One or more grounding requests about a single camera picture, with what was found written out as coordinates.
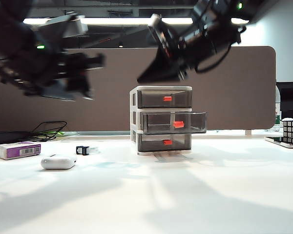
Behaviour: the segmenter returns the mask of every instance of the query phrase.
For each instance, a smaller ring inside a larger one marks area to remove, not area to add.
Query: wall
[[[269,45],[276,51],[276,79],[293,81],[293,0],[280,0],[241,35],[240,45]]]

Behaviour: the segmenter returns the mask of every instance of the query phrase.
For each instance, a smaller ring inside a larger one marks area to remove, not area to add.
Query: barcode label
[[[23,150],[20,150],[20,156],[30,155],[30,154],[33,154],[34,152],[35,152],[35,148],[23,149]]]

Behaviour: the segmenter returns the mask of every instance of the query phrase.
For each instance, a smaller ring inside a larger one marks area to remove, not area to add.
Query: plastic drawer
[[[138,90],[137,98],[138,108],[190,108],[192,90]]]
[[[206,133],[206,112],[142,113],[144,134]]]
[[[190,150],[191,134],[144,135],[137,134],[139,152]]]

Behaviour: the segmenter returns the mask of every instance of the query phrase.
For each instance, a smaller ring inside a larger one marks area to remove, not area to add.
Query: black clip
[[[89,146],[76,146],[76,154],[77,155],[88,155],[87,149]]]

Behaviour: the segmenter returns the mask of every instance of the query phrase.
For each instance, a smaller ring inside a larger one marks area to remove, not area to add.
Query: gray partition
[[[95,100],[75,102],[25,97],[0,83],[0,131],[31,130],[43,121],[65,120],[70,131],[129,130],[129,91],[155,58],[156,49],[83,49],[106,55],[106,67],[89,72]],[[275,51],[268,46],[233,47],[206,74],[184,82],[153,85],[193,87],[193,110],[208,112],[208,129],[267,129],[275,115]]]

